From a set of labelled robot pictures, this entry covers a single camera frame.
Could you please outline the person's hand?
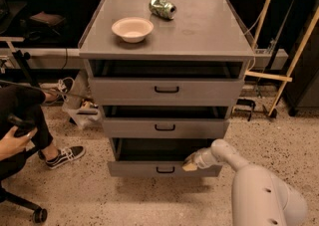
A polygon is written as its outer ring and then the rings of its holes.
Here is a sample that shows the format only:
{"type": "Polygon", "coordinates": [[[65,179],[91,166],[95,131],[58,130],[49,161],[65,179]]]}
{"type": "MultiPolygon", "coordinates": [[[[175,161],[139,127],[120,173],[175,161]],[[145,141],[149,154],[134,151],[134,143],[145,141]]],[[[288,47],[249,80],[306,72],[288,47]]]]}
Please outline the person's hand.
{"type": "Polygon", "coordinates": [[[37,132],[37,128],[34,128],[27,134],[16,137],[17,130],[17,126],[12,126],[0,139],[0,161],[22,152],[37,132]]]}

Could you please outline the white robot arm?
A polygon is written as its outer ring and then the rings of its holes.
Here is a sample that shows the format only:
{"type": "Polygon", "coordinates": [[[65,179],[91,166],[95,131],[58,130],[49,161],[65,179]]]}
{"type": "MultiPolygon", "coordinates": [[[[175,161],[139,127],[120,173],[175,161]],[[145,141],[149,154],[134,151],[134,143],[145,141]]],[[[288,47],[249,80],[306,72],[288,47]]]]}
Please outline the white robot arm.
{"type": "Polygon", "coordinates": [[[273,172],[241,156],[226,140],[189,155],[185,171],[228,164],[235,172],[231,189],[233,226],[300,226],[308,205],[303,195],[273,172]]]}

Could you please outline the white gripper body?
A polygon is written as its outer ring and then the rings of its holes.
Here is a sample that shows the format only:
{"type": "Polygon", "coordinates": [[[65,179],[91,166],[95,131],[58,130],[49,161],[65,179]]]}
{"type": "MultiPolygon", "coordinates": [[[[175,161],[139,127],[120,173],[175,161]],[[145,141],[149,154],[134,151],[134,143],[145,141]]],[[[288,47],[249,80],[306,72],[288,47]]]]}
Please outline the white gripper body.
{"type": "Polygon", "coordinates": [[[194,154],[194,162],[197,164],[197,169],[206,169],[217,165],[216,157],[210,147],[202,148],[192,154],[194,154]]]}

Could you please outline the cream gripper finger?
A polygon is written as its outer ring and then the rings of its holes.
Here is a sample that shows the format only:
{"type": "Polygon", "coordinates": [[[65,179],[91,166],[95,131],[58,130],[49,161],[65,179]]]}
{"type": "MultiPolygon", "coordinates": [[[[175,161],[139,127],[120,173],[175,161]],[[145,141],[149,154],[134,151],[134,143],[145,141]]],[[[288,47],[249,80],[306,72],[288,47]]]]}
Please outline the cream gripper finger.
{"type": "Polygon", "coordinates": [[[184,171],[196,171],[197,170],[197,164],[194,162],[194,154],[191,154],[188,156],[182,165],[182,169],[184,171]]]}

